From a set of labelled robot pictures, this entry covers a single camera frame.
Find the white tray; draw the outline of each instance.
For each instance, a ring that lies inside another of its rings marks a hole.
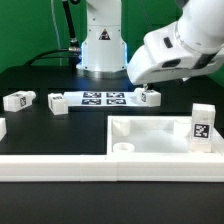
[[[119,118],[130,120],[131,131],[128,136],[116,136],[112,133],[112,121]],[[136,156],[150,158],[156,155],[169,156],[169,158],[176,156],[182,158],[190,156],[199,159],[217,156],[223,158],[224,140],[215,129],[212,133],[212,153],[189,151],[189,137],[178,137],[173,134],[174,121],[179,118],[191,119],[191,117],[109,116],[107,154],[117,156],[118,154],[113,152],[113,145],[127,142],[135,146],[134,153],[124,155],[130,158],[137,158]]]

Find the white block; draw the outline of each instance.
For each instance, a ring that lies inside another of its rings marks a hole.
[[[5,118],[0,118],[0,141],[3,139],[5,135],[6,135]]]
[[[145,92],[145,89],[144,88],[136,88],[134,92],[136,94],[137,101],[142,102],[142,93]]]
[[[112,130],[116,136],[128,136],[130,134],[131,123],[128,118],[114,118]]]
[[[161,105],[161,93],[154,90],[147,90],[142,93],[142,101],[149,107],[158,107]]]
[[[189,145],[191,151],[211,152],[215,113],[214,105],[193,104]]]
[[[33,91],[18,91],[11,95],[3,97],[3,104],[5,111],[17,112],[30,105],[32,100],[36,97]]]
[[[48,106],[54,115],[68,114],[68,101],[61,93],[49,94]]]

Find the black table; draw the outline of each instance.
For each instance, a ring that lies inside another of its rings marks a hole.
[[[37,93],[32,107],[7,121],[1,155],[106,154],[108,115],[190,116],[193,103],[216,106],[215,128],[224,136],[224,89],[207,77],[183,85],[154,84],[160,107],[72,107],[54,116],[47,94],[65,91],[133,91],[128,78],[92,80],[67,67],[13,67],[0,76],[0,95]],[[0,223],[224,223],[223,183],[0,183]]]

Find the white plastic tray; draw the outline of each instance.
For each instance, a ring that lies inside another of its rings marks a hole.
[[[0,156],[0,181],[224,182],[224,140],[216,130],[212,153],[193,153],[187,139],[172,134],[177,117],[128,117],[129,137],[112,135],[113,118],[108,117],[106,155]],[[114,153],[120,141],[134,144],[136,152]]]

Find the white object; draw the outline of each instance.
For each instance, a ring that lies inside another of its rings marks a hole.
[[[36,94],[33,91],[18,91],[11,95],[3,97],[5,111],[17,112],[30,105]]]
[[[68,101],[61,93],[49,94],[48,106],[54,115],[68,114]]]
[[[213,153],[185,151],[185,138],[181,138],[178,150],[172,151],[174,146],[163,141],[176,138],[173,122],[180,117],[128,116],[126,118],[133,124],[129,137],[112,135],[114,118],[118,117],[108,117],[106,155],[0,155],[0,181],[224,182],[224,140],[215,129],[212,133]],[[164,135],[156,139],[160,151],[153,151],[156,145],[150,133],[157,131]],[[121,142],[121,138],[129,143],[135,138],[135,143],[131,143],[135,145],[135,152],[114,153],[113,145]]]
[[[144,37],[127,68],[130,81],[145,84],[217,71],[224,63],[223,8],[223,0],[189,0],[178,22]]]
[[[215,113],[214,105],[193,104],[190,150],[211,152]]]
[[[138,101],[134,92],[65,92],[68,106],[90,107],[146,107],[146,103]]]
[[[135,151],[135,146],[128,142],[119,142],[113,145],[115,153],[131,153]]]
[[[191,119],[177,119],[174,121],[173,134],[179,137],[188,137],[191,131]]]
[[[6,132],[5,118],[0,118],[0,141],[6,135]]]
[[[125,70],[126,43],[121,38],[121,0],[86,0],[87,38],[77,69],[90,72]]]
[[[113,120],[113,134],[117,136],[128,136],[131,123],[128,118],[115,118]]]
[[[136,94],[137,101],[142,102],[142,93],[145,92],[145,89],[144,88],[136,88],[134,92]]]
[[[142,101],[145,102],[148,107],[158,107],[161,105],[161,93],[155,90],[147,90],[142,93]]]

